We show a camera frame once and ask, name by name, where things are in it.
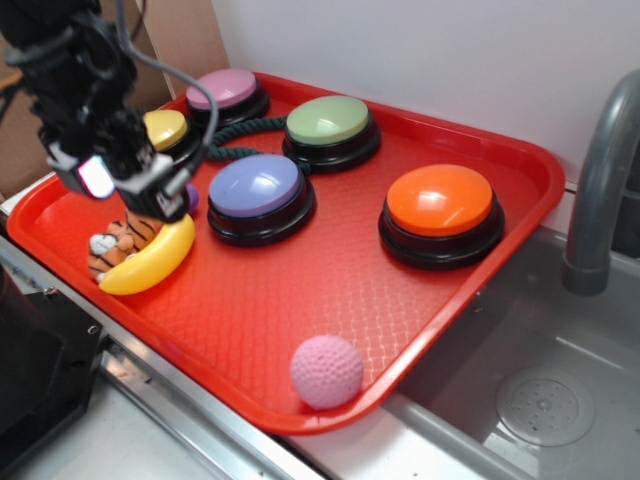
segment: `black cable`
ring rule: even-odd
[[[4,103],[2,104],[2,106],[0,106],[0,123],[2,123],[4,114],[9,109],[9,106],[11,105],[13,98],[16,96],[16,93],[18,93],[18,90],[22,88],[22,84],[23,82],[21,78],[16,83],[0,90],[0,98],[4,98]]]
[[[120,41],[122,49],[130,57],[139,62],[142,62],[152,68],[159,69],[169,75],[176,77],[178,80],[185,82],[188,85],[192,85],[197,88],[208,100],[211,105],[211,114],[209,115],[209,122],[202,135],[202,142],[200,147],[191,156],[191,158],[185,163],[185,165],[164,185],[163,194],[167,198],[173,198],[178,195],[187,185],[191,177],[195,174],[200,164],[204,161],[207,155],[207,150],[211,144],[211,139],[216,131],[219,118],[218,104],[216,103],[213,95],[203,85],[201,85],[196,79],[187,75],[180,70],[171,67],[165,63],[159,62],[147,55],[140,53],[133,43],[127,32],[126,19],[124,15],[124,0],[116,0],[116,30],[118,33],[118,39]]]
[[[144,23],[144,16],[147,13],[147,0],[142,0],[142,5],[140,6],[140,16],[138,17],[138,21],[136,22],[135,27],[133,27],[133,31],[131,32],[131,40],[135,40],[142,29],[142,25]]]

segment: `button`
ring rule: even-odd
[[[380,148],[381,131],[362,100],[332,95],[310,100],[287,117],[283,153],[313,173],[356,167]]]
[[[500,242],[505,215],[480,173],[458,165],[431,165],[389,188],[378,232],[396,260],[426,270],[479,262]]]
[[[149,140],[160,152],[178,143],[189,128],[184,115],[176,110],[147,112],[142,118]]]
[[[281,155],[252,155],[223,168],[211,182],[209,197],[221,213],[246,218],[287,203],[299,187],[298,167]]]
[[[446,237],[473,229],[491,211],[493,191],[478,172],[431,165],[406,173],[387,195],[391,219],[414,235]]]
[[[306,225],[315,209],[311,182],[281,155],[236,160],[209,186],[209,225],[222,242],[237,247],[283,240]]]
[[[213,96],[219,108],[226,108],[246,100],[256,90],[256,77],[252,72],[227,68],[208,73],[198,82]],[[198,110],[211,110],[207,97],[191,86],[187,88],[187,101]]]
[[[329,145],[360,133],[369,121],[362,100],[333,95],[311,100],[294,109],[287,118],[291,138],[307,145]]]

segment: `faucet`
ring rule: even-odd
[[[611,250],[640,256],[640,70],[609,96],[580,175],[562,266],[573,293],[607,288]]]

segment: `purple button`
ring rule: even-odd
[[[257,217],[285,205],[299,186],[298,167],[287,157],[252,155],[220,170],[209,185],[209,198],[229,217]]]
[[[235,105],[249,98],[257,87],[255,75],[238,68],[208,73],[199,78],[198,82],[213,95],[220,108]],[[195,87],[187,88],[187,102],[198,110],[211,110],[207,97]]]

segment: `tiger plush toy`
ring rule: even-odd
[[[111,222],[106,233],[89,239],[91,276],[100,283],[106,272],[149,245],[160,227],[155,220],[127,210],[124,222]]]

